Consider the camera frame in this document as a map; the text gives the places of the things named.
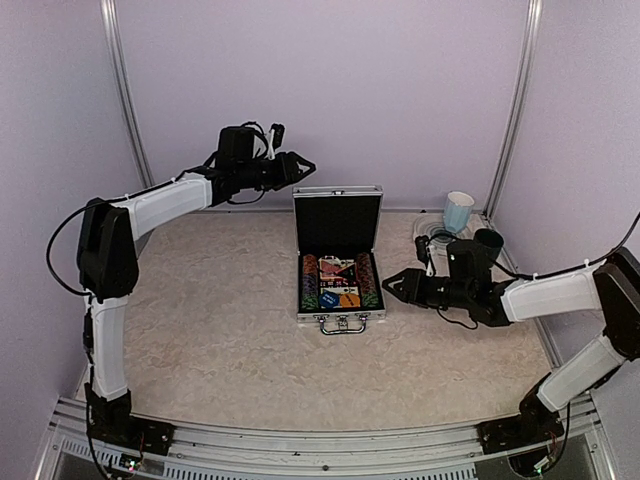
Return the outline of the green chip group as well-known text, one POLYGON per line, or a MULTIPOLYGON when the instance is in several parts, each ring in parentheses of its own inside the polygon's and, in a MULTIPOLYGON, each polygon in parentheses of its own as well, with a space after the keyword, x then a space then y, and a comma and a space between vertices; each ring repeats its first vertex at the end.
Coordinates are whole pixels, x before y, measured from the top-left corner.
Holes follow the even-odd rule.
POLYGON ((361 297, 361 304, 365 308, 378 308, 378 294, 376 292, 363 293, 361 297))

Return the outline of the orange round button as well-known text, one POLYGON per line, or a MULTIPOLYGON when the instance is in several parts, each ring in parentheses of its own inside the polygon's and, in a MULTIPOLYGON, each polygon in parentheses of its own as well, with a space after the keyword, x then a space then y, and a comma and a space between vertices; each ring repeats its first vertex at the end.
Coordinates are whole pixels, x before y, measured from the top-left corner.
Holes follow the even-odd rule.
POLYGON ((341 293, 339 301, 342 308, 358 308, 360 306, 360 297, 357 293, 341 293))

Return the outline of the aluminium poker case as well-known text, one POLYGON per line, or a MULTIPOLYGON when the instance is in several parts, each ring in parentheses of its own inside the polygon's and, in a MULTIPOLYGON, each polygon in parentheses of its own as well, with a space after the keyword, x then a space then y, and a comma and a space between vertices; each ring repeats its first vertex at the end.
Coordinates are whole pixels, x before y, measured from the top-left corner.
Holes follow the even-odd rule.
POLYGON ((346 336, 385 319, 375 258, 382 199, 378 185, 293 190, 298 322, 346 336))

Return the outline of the red playing card deck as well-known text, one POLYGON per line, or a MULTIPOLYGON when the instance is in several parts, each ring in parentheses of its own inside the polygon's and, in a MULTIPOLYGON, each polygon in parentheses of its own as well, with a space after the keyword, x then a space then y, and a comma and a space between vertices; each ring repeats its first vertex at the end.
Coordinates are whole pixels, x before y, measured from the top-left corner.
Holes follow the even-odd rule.
MULTIPOLYGON (((354 260, 354 259, 340 259, 340 260, 342 262, 344 262, 345 260, 354 260)), ((320 265, 319 265, 320 279, 321 280, 347 280, 347 279, 343 279, 343 278, 336 278, 334 276, 334 273, 335 273, 336 270, 337 270, 337 268, 331 268, 331 267, 322 269, 320 267, 320 265)))

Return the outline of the blue small blind button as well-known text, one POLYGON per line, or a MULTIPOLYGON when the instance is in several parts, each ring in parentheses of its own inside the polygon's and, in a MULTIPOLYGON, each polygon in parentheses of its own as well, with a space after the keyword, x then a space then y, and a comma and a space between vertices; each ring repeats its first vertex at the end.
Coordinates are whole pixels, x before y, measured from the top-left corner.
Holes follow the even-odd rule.
POLYGON ((340 306, 340 295, 331 291, 324 291, 318 298, 319 306, 324 309, 333 309, 340 306))

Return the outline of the green chip stack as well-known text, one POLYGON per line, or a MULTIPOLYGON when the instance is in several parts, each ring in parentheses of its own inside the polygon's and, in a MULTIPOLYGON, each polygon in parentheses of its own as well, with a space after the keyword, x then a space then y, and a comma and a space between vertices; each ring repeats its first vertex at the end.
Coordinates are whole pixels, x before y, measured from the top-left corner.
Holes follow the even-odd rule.
POLYGON ((304 292, 301 298, 302 310, 316 310, 319 309, 319 296, 315 291, 304 292))

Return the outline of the black triangular dealer button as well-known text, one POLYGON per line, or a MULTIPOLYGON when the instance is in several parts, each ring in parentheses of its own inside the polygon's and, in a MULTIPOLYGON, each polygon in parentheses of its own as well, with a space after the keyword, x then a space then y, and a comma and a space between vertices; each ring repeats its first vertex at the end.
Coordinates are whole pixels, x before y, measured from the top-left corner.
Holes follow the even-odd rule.
POLYGON ((336 278, 353 280, 356 278, 356 265, 354 260, 345 260, 342 262, 334 273, 336 278))

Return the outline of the clear round plastic lid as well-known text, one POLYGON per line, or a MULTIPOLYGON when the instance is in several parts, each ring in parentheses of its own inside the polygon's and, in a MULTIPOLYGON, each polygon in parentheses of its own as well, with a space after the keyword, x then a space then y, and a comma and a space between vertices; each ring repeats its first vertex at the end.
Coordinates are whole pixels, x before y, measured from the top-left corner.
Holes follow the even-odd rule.
POLYGON ((319 260, 319 265, 322 269, 324 268, 340 268, 342 266, 342 261, 335 256, 324 256, 319 260))

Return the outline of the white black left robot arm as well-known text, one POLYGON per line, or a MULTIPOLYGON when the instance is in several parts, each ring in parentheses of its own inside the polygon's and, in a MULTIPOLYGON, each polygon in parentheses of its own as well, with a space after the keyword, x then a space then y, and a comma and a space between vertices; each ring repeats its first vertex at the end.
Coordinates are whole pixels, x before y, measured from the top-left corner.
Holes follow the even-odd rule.
POLYGON ((314 163, 281 151, 284 132, 281 124, 268 131, 255 122, 226 127, 203 164, 137 193, 92 199, 77 210, 82 218, 76 254, 80 286, 71 292, 85 303, 89 439, 167 455, 174 425, 132 415, 124 371, 125 310, 139 278, 136 243, 179 217, 231 203, 243 190, 279 191, 314 173, 314 163))

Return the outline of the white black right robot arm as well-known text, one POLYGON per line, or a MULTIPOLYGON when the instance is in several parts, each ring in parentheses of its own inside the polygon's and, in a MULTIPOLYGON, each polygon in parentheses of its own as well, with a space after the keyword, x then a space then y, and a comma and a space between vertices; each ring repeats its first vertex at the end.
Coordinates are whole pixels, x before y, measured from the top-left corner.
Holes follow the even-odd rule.
POLYGON ((447 246, 448 273, 407 268, 384 280, 399 301, 443 313, 463 310, 473 324, 502 328, 528 320, 600 316, 601 332, 538 381, 514 416, 478 424, 482 450, 497 453, 567 434, 560 412, 639 357, 639 261, 624 246, 578 266, 543 275, 511 272, 498 282, 500 242, 478 238, 447 246))

